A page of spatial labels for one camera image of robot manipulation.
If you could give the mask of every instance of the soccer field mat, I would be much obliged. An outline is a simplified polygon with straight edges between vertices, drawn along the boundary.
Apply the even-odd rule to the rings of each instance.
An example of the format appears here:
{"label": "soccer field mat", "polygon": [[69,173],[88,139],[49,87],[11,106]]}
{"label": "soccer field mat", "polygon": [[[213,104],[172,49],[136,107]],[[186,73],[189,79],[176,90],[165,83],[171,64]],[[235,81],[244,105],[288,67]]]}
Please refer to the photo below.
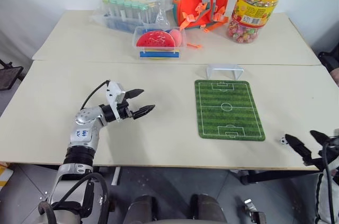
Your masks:
{"label": "soccer field mat", "polygon": [[248,82],[196,80],[195,98],[202,138],[265,140]]}

